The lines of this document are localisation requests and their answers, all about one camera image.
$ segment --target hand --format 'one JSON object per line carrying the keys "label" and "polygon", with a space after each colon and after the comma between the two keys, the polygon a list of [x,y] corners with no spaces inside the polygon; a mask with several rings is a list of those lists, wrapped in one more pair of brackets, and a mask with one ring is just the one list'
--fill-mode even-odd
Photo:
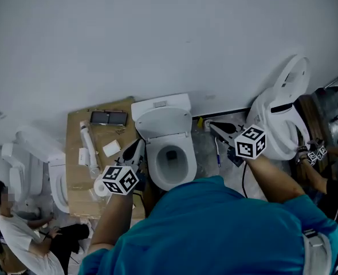
{"label": "hand", "polygon": [[60,231],[59,227],[54,227],[51,229],[50,232],[48,232],[48,235],[52,238],[55,238],[57,235],[62,235],[62,233],[58,233]]}

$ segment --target cardboard box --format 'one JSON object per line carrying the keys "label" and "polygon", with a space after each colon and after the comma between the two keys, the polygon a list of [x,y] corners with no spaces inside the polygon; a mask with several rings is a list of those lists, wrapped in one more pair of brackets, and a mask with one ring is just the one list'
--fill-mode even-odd
{"label": "cardboard box", "polygon": [[[94,180],[90,177],[88,167],[78,165],[78,151],[82,147],[80,122],[89,121],[91,112],[95,110],[124,111],[128,113],[125,127],[89,126],[95,149],[98,152],[97,160],[102,173],[105,166],[115,163],[115,159],[119,154],[117,153],[107,158],[103,152],[105,145],[117,140],[121,148],[124,148],[138,138],[135,123],[131,116],[131,104],[133,102],[133,97],[129,97],[122,101],[101,104],[69,113],[66,133],[66,182],[71,216],[99,219],[106,206],[104,199],[99,202],[92,199],[89,190],[93,188]],[[134,195],[133,203],[135,208],[132,212],[132,219],[143,219],[145,211],[140,197]]]}

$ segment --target cable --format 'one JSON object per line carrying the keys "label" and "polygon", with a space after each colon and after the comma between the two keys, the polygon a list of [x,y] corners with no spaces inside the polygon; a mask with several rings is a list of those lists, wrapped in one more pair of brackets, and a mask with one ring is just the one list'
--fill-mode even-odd
{"label": "cable", "polygon": [[243,188],[243,193],[244,193],[244,196],[247,198],[247,193],[245,192],[245,187],[244,187],[244,177],[245,177],[245,170],[247,168],[247,163],[245,163],[244,165],[244,170],[243,170],[243,178],[242,178],[242,188]]}
{"label": "cable", "polygon": [[80,264],[72,256],[70,256],[70,258],[73,259],[78,266],[80,266]]}

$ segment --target toilet paper roll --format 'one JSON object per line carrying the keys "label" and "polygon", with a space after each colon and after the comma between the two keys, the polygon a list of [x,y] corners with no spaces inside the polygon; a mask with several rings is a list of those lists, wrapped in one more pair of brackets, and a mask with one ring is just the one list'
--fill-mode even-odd
{"label": "toilet paper roll", "polygon": [[106,197],[112,193],[107,189],[101,177],[98,177],[94,182],[94,191],[99,197]]}

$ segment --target teal shirt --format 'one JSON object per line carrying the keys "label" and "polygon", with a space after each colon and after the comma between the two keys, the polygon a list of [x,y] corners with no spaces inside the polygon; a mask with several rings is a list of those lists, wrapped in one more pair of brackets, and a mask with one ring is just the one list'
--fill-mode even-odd
{"label": "teal shirt", "polygon": [[88,255],[87,274],[302,274],[302,232],[314,229],[338,253],[338,225],[308,196],[284,204],[246,199],[220,176],[166,193],[115,247]]}

